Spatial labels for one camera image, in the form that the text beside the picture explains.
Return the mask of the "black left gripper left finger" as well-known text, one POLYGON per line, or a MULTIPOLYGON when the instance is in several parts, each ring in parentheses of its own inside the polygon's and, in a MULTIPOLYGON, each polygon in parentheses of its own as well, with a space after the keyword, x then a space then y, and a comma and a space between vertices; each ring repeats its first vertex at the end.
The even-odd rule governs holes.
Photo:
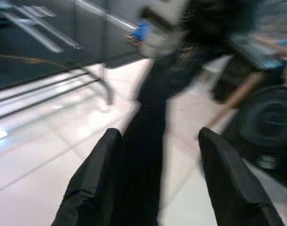
POLYGON ((116 193, 122 136, 109 128, 71 177, 54 226, 108 226, 116 193))

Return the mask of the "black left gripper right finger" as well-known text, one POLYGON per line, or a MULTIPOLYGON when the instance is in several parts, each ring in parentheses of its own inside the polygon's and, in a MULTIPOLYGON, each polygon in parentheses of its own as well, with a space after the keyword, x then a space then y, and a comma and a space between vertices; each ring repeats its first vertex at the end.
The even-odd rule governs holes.
POLYGON ((282 226, 258 178, 220 135, 203 127, 198 135, 208 194, 219 226, 282 226))

